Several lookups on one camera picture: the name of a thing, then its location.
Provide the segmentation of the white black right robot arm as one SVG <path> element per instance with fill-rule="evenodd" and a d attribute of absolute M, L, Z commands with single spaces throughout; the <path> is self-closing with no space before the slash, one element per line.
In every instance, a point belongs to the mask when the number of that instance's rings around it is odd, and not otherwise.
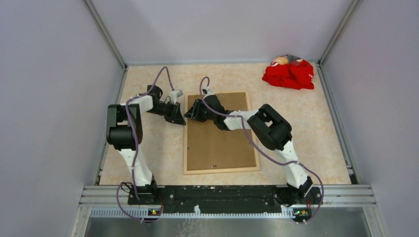
<path fill-rule="evenodd" d="M 278 203 L 286 206 L 323 203 L 324 188 L 313 188 L 310 177 L 313 172 L 300 162 L 295 152 L 291 125 L 270 105 L 264 104 L 253 111 L 232 111 L 225 109 L 218 97 L 211 94 L 196 99 L 184 116 L 199 122 L 211 120 L 220 130 L 243 130 L 253 143 L 248 133 L 251 130 L 263 147 L 277 156 L 269 160 L 284 168 L 287 186 L 276 192 Z"/>

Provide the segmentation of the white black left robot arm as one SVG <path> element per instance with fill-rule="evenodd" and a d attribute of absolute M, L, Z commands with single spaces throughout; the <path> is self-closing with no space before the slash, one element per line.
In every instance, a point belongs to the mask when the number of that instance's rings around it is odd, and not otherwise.
<path fill-rule="evenodd" d="M 178 102 L 183 96 L 182 90 L 172 90 L 168 101 L 162 101 L 163 91 L 158 86 L 149 85 L 147 89 L 145 94 L 136 95 L 124 104 L 112 104 L 107 108 L 106 139 L 131 171 L 131 198 L 128 201 L 131 204 L 153 204 L 161 195 L 141 147 L 142 114 L 151 113 L 162 116 L 169 123 L 186 125 Z"/>

